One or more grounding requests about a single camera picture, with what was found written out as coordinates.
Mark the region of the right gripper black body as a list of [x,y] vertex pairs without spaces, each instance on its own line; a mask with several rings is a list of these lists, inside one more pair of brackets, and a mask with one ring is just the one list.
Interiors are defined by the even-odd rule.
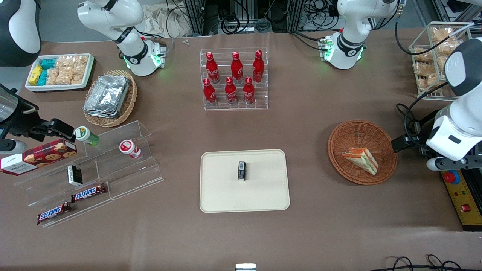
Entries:
[[8,133],[16,137],[32,137],[41,133],[42,122],[35,104],[19,101],[17,108],[9,118]]

